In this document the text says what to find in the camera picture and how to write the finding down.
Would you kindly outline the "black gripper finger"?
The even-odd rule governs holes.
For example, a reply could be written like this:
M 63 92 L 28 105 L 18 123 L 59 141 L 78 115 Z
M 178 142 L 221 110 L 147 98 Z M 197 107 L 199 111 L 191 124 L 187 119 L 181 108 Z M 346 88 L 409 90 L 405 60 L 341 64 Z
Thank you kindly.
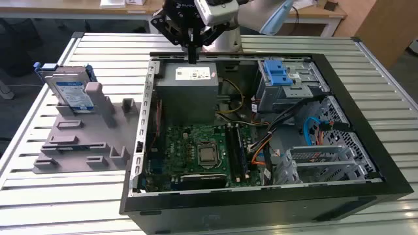
M 207 30 L 202 25 L 193 29 L 193 64 L 197 64 L 199 59 L 201 48 L 210 46 L 229 27 L 230 23 L 222 23 L 211 26 Z
M 194 46 L 190 41 L 189 29 L 181 28 L 175 22 L 169 21 L 167 16 L 165 9 L 161 8 L 153 15 L 151 25 L 175 46 L 182 47 L 189 63 L 194 64 Z

